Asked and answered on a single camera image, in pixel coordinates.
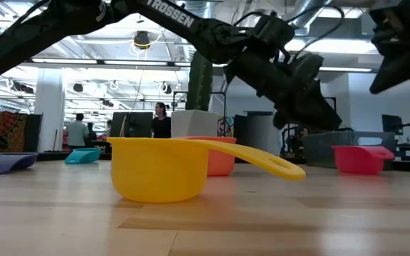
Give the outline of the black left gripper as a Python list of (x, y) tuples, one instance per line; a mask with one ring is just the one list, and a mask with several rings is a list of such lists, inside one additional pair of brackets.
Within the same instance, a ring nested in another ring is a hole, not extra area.
[(239, 78), (269, 99), (277, 111), (273, 126), (284, 128), (290, 118), (309, 127), (333, 130), (341, 118), (320, 92), (317, 74), (324, 58), (307, 53), (291, 63), (274, 64), (252, 51), (244, 51), (226, 66), (226, 78)]

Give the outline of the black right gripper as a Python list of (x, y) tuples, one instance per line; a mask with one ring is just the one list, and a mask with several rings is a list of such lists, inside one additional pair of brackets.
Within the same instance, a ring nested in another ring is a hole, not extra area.
[(410, 0), (376, 1), (371, 42), (383, 57), (369, 91), (379, 94), (410, 80)]

